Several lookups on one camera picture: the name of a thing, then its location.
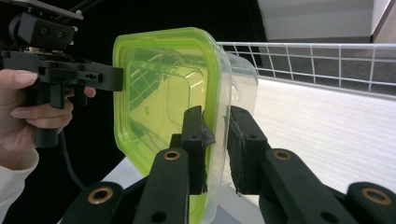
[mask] black handle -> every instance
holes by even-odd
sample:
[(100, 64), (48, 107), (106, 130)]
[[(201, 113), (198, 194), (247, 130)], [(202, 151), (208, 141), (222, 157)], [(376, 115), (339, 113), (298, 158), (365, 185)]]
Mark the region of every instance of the black handle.
[[(50, 102), (50, 91), (54, 89), (49, 83), (37, 82), (33, 87), (33, 105), (43, 105)], [(36, 147), (55, 147), (58, 145), (57, 129), (35, 128)]]

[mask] black mechanical part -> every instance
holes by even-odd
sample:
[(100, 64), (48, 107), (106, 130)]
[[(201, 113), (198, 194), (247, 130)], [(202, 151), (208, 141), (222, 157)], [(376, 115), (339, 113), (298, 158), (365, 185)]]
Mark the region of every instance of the black mechanical part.
[(39, 11), (53, 16), (63, 16), (71, 19), (83, 20), (82, 15), (79, 15), (73, 11), (67, 11), (36, 0), (0, 0), (0, 2), (5, 2), (20, 7), (36, 8)]
[(63, 224), (113, 223), (124, 197), (123, 188), (112, 182), (99, 182), (84, 189), (64, 213)]
[(288, 223), (358, 223), (293, 152), (268, 150), (261, 167)]
[(133, 223), (188, 223), (189, 182), (186, 151), (169, 148), (157, 153)]
[(185, 111), (181, 148), (189, 153), (190, 158), (190, 194), (201, 194), (207, 191), (203, 125), (202, 108), (200, 106)]
[[(6, 48), (2, 46), (0, 60), (3, 68), (38, 74), (36, 84), (29, 88), (28, 96), (31, 99), (28, 105), (50, 103), (55, 108), (63, 109), (65, 90), (69, 86), (75, 91), (76, 103), (82, 105), (88, 102), (84, 94), (85, 87), (104, 91), (122, 90), (121, 68), (62, 54), (61, 50), (72, 42), (75, 29), (56, 21), (54, 17), (82, 20), (81, 15), (36, 0), (1, 1), (29, 8), (11, 21), (8, 32), (14, 44)], [(57, 133), (54, 129), (36, 128), (35, 145), (56, 146)]]
[(17, 37), (22, 39), (26, 46), (64, 50), (73, 41), (75, 29), (72, 26), (37, 17), (28, 12), (22, 12), (18, 18), (21, 19), (15, 27), (18, 31), (13, 33), (17, 33)]
[(345, 205), (359, 223), (396, 223), (396, 194), (377, 184), (351, 184)]
[[(76, 103), (87, 104), (85, 87), (104, 91), (121, 91), (123, 70), (99, 63), (76, 62), (62, 54), (43, 54), (19, 51), (1, 52), (4, 68), (21, 69), (38, 73), (38, 80), (31, 88), (33, 100), (29, 105), (50, 103), (64, 108), (65, 86), (74, 86)], [(54, 147), (58, 144), (57, 130), (35, 129), (37, 147)]]
[(227, 144), (233, 183), (240, 193), (260, 195), (267, 224), (396, 223), (392, 191), (362, 182), (350, 185), (345, 195), (323, 185), (296, 154), (271, 149), (243, 108), (231, 108)]
[(268, 140), (246, 109), (231, 106), (229, 127), (227, 150), (236, 191), (259, 194), (262, 176), (259, 158), (271, 149)]
[(172, 134), (169, 147), (181, 147), (181, 133)]
[[(61, 223), (131, 224), (147, 179), (142, 178), (127, 189), (112, 182), (99, 182), (85, 188), (65, 211)], [(92, 199), (101, 202), (92, 203)]]

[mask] white surface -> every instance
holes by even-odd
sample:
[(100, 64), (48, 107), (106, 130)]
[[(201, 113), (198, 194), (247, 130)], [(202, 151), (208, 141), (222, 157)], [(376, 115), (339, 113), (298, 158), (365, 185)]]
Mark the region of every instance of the white surface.
[(384, 15), (385, 10), (389, 5), (390, 0), (374, 0), (373, 21), (372, 21), (372, 34), (376, 26)]
[(369, 36), (383, 1), (259, 0), (259, 6), (267, 38), (278, 40)]
[[(259, 79), (254, 118), (271, 147), (295, 152), (326, 185), (368, 181), (396, 191), (396, 100)], [(124, 160), (106, 178), (140, 178)], [(263, 223), (258, 198), (238, 197), (226, 167), (213, 223)]]

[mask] container lid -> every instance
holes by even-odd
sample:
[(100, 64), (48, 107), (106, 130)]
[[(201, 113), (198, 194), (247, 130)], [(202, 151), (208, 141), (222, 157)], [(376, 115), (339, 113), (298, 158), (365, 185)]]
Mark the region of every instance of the container lid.
[(206, 149), (207, 193), (190, 197), (190, 223), (210, 223), (216, 214), (224, 168), (231, 103), (231, 67), (205, 31), (181, 28), (117, 38), (113, 63), (124, 69), (115, 92), (115, 137), (142, 175), (154, 157), (181, 133), (184, 112), (200, 105), (216, 136)]

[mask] green plastic container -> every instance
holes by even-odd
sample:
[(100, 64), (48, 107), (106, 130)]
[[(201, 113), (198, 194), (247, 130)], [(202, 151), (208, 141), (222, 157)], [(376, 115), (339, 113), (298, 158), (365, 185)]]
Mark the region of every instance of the green plastic container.
[(113, 63), (124, 68), (115, 92), (119, 149), (143, 175), (154, 157), (181, 133), (183, 113), (200, 105), (216, 136), (206, 150), (208, 192), (190, 199), (190, 223), (210, 223), (219, 201), (224, 169), (232, 78), (229, 58), (205, 31), (182, 28), (117, 38)]

